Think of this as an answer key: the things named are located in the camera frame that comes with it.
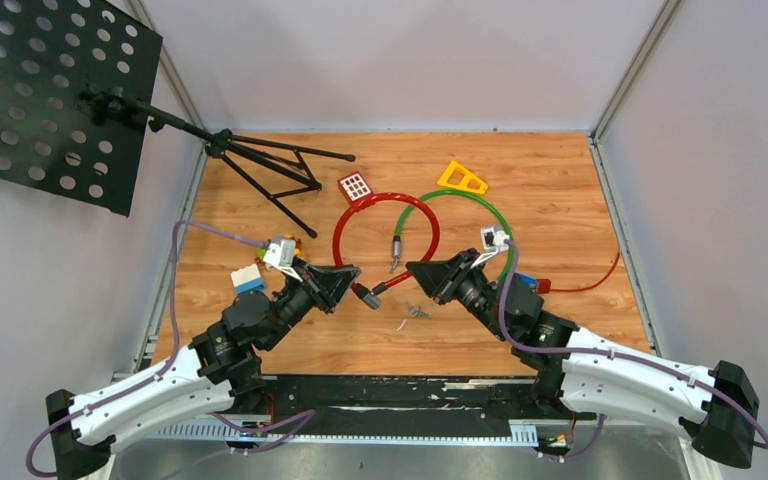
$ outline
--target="red cable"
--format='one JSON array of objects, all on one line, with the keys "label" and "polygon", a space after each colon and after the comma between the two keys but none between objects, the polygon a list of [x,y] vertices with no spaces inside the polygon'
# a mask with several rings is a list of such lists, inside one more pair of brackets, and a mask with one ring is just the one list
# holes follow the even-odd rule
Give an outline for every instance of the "red cable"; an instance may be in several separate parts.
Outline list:
[{"label": "red cable", "polygon": [[[440,223],[437,221],[437,216],[434,215],[434,212],[431,210],[431,208],[428,207],[428,205],[426,205],[416,197],[405,195],[404,193],[388,192],[388,193],[373,193],[368,197],[364,197],[358,200],[357,202],[352,203],[351,205],[349,205],[349,208],[345,212],[343,212],[343,215],[340,217],[340,219],[337,220],[337,226],[334,227],[334,238],[331,241],[331,250],[333,251],[333,254],[334,254],[334,264],[336,266],[342,267],[344,265],[343,256],[340,253],[340,238],[343,236],[343,228],[346,227],[346,223],[349,222],[349,219],[355,213],[363,210],[364,208],[368,208],[378,202],[382,202],[385,200],[409,203],[414,207],[420,209],[422,213],[424,213],[425,216],[428,217],[428,221],[431,223],[431,244],[428,245],[428,250],[425,251],[425,255],[423,255],[422,257],[422,261],[427,262],[428,260],[431,260],[431,257],[434,255],[434,252],[437,251],[437,245],[439,245],[440,243]],[[405,270],[401,274],[396,275],[395,277],[391,278],[390,280],[387,280],[386,282],[383,282],[383,285],[385,287],[384,290],[394,285],[397,285],[400,282],[403,282],[410,277],[411,277],[411,273]],[[359,283],[355,283],[352,285],[352,289],[355,289],[359,286],[360,286]]]},{"label": "red cable", "polygon": [[608,273],[605,274],[604,277],[600,278],[598,282],[594,283],[593,285],[588,285],[586,287],[580,287],[580,288],[552,288],[549,291],[550,292],[586,292],[587,290],[593,290],[594,288],[598,287],[599,285],[602,285],[605,283],[605,280],[608,279],[608,277],[611,276],[612,273],[614,273],[614,269],[617,268],[617,265],[620,263],[620,251],[617,250],[617,256],[614,258],[614,263],[611,265],[611,268],[608,269]]}]

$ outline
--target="white wall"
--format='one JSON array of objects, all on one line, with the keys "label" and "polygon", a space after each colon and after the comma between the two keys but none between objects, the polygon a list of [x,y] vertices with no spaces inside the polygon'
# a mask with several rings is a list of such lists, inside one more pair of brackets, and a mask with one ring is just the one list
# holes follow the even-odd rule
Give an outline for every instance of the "white wall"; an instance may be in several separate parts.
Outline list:
[{"label": "white wall", "polygon": [[662,0],[146,0],[212,128],[595,125]]},{"label": "white wall", "polygon": [[[165,79],[154,103],[182,114]],[[29,477],[48,393],[132,366],[198,148],[148,136],[130,218],[0,181],[0,479]],[[37,466],[54,468],[48,441]]]},{"label": "white wall", "polygon": [[768,2],[684,2],[605,147],[664,353],[743,365],[768,428]]}]

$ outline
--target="yellow triangle toy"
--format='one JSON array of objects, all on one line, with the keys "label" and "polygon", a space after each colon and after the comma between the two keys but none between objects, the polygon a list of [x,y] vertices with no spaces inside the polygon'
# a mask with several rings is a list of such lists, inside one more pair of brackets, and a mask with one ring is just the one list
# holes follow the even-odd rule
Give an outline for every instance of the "yellow triangle toy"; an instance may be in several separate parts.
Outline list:
[{"label": "yellow triangle toy", "polygon": [[[451,180],[452,175],[459,173],[463,175],[463,178],[461,178],[461,181],[457,184],[449,183],[449,180]],[[470,184],[478,184],[478,187],[470,187]],[[449,163],[449,166],[446,167],[446,171],[443,172],[443,175],[440,176],[440,179],[437,180],[437,186],[443,187],[443,188],[451,188],[454,190],[460,190],[462,192],[469,192],[474,193],[476,195],[484,195],[487,193],[487,183],[478,178],[478,176],[469,170],[467,170],[463,165],[460,163],[452,160],[451,163]]]}]

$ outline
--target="white arm casing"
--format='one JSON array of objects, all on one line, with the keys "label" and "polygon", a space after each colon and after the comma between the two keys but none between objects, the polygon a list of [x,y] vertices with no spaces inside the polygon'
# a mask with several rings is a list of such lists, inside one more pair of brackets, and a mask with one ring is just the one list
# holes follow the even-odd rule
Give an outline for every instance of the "white arm casing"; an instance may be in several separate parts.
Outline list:
[{"label": "white arm casing", "polygon": [[[611,342],[586,328],[573,332],[567,347],[614,349],[678,370],[695,378],[696,383],[714,386],[714,378],[707,367],[647,355]],[[711,401],[711,394],[705,390],[631,360],[577,353],[564,360],[563,370],[566,376],[561,384],[564,392],[561,402],[570,410],[603,413],[652,425],[688,440],[690,436],[679,425],[679,417],[701,423],[707,415],[702,410],[702,402]]]},{"label": "white arm casing", "polygon": [[119,453],[169,425],[183,422],[197,415],[221,412],[231,408],[234,405],[234,399],[228,395],[230,390],[231,382],[226,380],[143,412],[142,415],[132,418],[122,430],[116,432],[116,442],[110,446],[110,453]]},{"label": "white arm casing", "polygon": [[[69,413],[83,410],[87,405],[115,395],[146,378],[156,377],[157,372],[166,361],[168,360],[159,362],[151,368],[103,389],[76,395],[73,397],[74,405],[69,408]],[[142,435],[148,435],[153,432],[153,430],[148,431],[148,424],[162,426],[166,424],[165,419],[172,417],[177,419],[180,415],[184,415],[184,412],[194,412],[192,415],[196,415],[228,408],[233,403],[229,394],[231,388],[228,382],[213,385],[206,377],[198,375],[200,368],[201,362],[199,362],[196,352],[187,347],[181,348],[172,368],[163,377],[157,377],[151,384],[136,392],[72,420],[72,428],[80,429],[81,432],[78,441],[86,445],[95,445],[110,435],[116,435],[118,443],[124,438],[133,438],[137,435],[138,432],[133,431],[135,428],[144,428]],[[208,395],[206,393],[198,394],[196,399],[189,398],[191,394],[201,391],[214,392],[216,395],[209,395],[210,401],[207,400]],[[202,405],[201,402],[198,404],[191,403],[202,396],[205,405]],[[206,409],[206,404],[212,406],[214,403],[218,405],[218,408]]]}]

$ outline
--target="perforated black panel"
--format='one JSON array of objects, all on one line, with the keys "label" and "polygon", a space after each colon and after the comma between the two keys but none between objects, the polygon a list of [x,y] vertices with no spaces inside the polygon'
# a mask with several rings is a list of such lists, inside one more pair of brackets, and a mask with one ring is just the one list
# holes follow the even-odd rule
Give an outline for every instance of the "perforated black panel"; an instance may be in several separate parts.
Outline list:
[{"label": "perforated black panel", "polygon": [[128,215],[146,119],[79,97],[92,83],[150,102],[162,41],[103,0],[0,0],[0,178]]}]

